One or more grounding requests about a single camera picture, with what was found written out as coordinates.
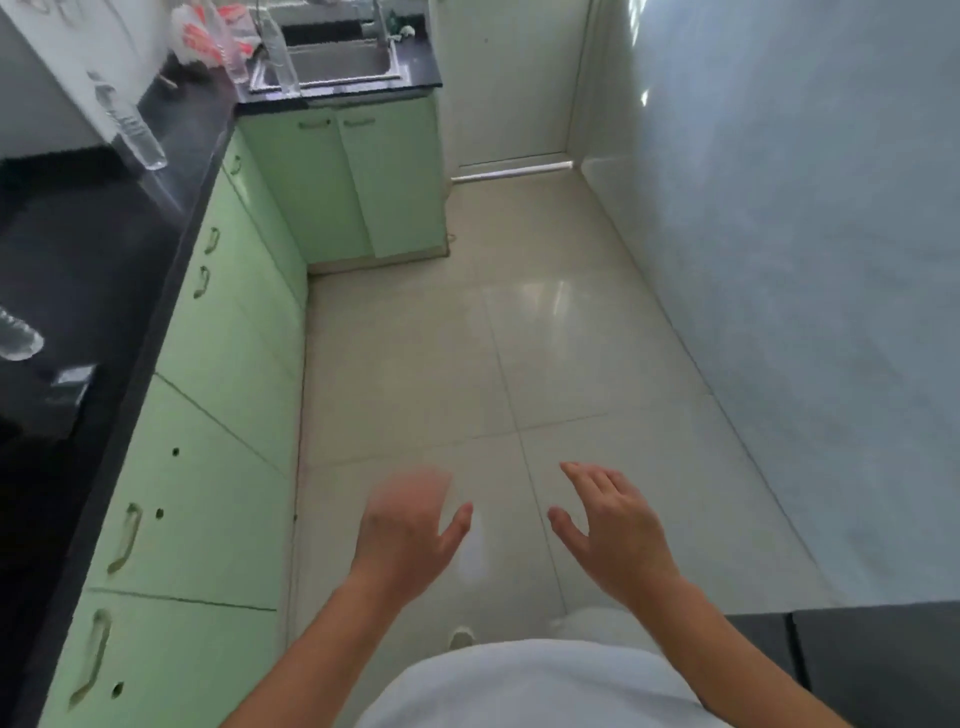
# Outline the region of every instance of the left hand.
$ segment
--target left hand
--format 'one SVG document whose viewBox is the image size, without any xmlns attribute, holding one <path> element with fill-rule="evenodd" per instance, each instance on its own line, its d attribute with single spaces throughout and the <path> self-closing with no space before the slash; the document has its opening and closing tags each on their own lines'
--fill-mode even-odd
<svg viewBox="0 0 960 728">
<path fill-rule="evenodd" d="M 453 476 L 435 468 L 398 473 L 367 500 L 348 580 L 396 611 L 423 594 L 470 531 L 473 504 L 460 506 L 443 533 L 440 514 Z"/>
</svg>

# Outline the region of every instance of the white wall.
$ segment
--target white wall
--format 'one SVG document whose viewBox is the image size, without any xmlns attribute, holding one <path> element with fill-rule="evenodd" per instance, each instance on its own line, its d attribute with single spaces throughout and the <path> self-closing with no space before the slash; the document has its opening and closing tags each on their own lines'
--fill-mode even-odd
<svg viewBox="0 0 960 728">
<path fill-rule="evenodd" d="M 37 12 L 19 0 L 0 0 L 0 9 L 47 64 L 93 128 L 104 140 L 110 141 L 116 130 L 97 104 L 86 71 L 100 72 L 128 98 L 139 101 L 166 58 L 169 22 L 166 4 L 164 0 L 75 2 L 84 14 L 77 28 L 64 23 L 53 0 L 46 0 L 51 8 L 48 14 Z M 110 13 L 108 2 L 126 23 L 135 52 L 123 27 Z M 3 75 L 8 73 L 7 68 L 2 70 Z"/>
<path fill-rule="evenodd" d="M 0 12 L 0 158 L 82 149 L 100 136 Z"/>
<path fill-rule="evenodd" d="M 784 512 L 960 597 L 960 5 L 602 4 L 584 176 Z"/>
</svg>

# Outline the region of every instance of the light green cabinet door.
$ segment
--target light green cabinet door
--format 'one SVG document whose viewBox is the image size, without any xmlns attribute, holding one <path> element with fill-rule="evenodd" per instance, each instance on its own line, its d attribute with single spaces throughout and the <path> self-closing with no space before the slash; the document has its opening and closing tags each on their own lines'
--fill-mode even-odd
<svg viewBox="0 0 960 728">
<path fill-rule="evenodd" d="M 236 195 L 225 177 L 214 186 L 156 371 L 282 473 L 293 473 L 300 379 L 244 311 L 235 291 L 246 265 Z M 221 230 L 211 244 L 214 226 Z"/>
<path fill-rule="evenodd" d="M 433 97 L 337 111 L 377 257 L 446 242 L 444 166 Z"/>
<path fill-rule="evenodd" d="M 231 246 L 227 277 L 236 300 L 270 351 L 291 376 L 299 377 L 303 360 L 303 323 L 300 308 L 287 287 L 253 220 L 235 195 L 225 195 L 222 243 Z"/>
<path fill-rule="evenodd" d="M 86 586 L 277 609 L 292 488 L 155 376 Z"/>
<path fill-rule="evenodd" d="M 334 109 L 248 116 L 241 127 L 308 264 L 372 255 Z"/>
<path fill-rule="evenodd" d="M 85 592 L 40 728 L 215 728 L 276 658 L 276 612 Z"/>
<path fill-rule="evenodd" d="M 243 206 L 253 219 L 260 239 L 293 293 L 294 300 L 300 308 L 304 308 L 307 291 L 306 263 L 239 129 L 233 132 L 227 146 L 224 169 Z"/>
</svg>

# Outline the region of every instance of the faucet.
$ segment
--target faucet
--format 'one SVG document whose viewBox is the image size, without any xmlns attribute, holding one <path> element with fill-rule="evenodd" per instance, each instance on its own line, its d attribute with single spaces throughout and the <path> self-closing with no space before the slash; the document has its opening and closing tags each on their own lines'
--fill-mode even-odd
<svg viewBox="0 0 960 728">
<path fill-rule="evenodd" d="M 373 21 L 362 23 L 363 37 L 376 35 L 376 44 L 381 46 L 390 45 L 390 33 L 387 30 L 387 19 L 383 15 L 382 0 L 372 0 Z"/>
</svg>

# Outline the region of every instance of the floor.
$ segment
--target floor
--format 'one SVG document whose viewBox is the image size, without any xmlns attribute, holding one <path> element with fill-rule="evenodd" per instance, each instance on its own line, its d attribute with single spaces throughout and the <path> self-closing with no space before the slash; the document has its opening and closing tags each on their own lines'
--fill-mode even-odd
<svg viewBox="0 0 960 728">
<path fill-rule="evenodd" d="M 576 172 L 462 184 L 449 258 L 317 279 L 307 334 L 296 567 L 299 634 L 346 575 L 366 495 L 403 464 L 470 499 L 458 557 L 377 650 L 339 725 L 459 625 L 548 636 L 612 602 L 546 525 L 586 530 L 561 460 L 617 467 L 684 574 L 728 613 L 835 603 L 612 224 Z"/>
</svg>

